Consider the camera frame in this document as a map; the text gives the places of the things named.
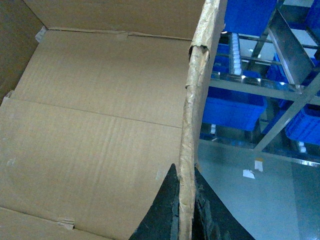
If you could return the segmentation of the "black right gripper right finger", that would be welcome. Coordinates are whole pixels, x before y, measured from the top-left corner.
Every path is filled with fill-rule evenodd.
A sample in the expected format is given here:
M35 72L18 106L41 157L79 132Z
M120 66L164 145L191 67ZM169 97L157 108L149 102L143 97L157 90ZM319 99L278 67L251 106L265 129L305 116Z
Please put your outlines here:
M192 223L193 240L253 240L254 237L236 220L197 168Z

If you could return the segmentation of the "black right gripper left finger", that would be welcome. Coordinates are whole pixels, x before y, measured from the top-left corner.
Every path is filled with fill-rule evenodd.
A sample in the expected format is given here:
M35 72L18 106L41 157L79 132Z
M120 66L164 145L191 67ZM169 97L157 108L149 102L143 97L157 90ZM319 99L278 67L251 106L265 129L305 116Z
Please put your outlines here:
M179 235L179 190L176 165L172 164L160 189L131 240L177 240Z

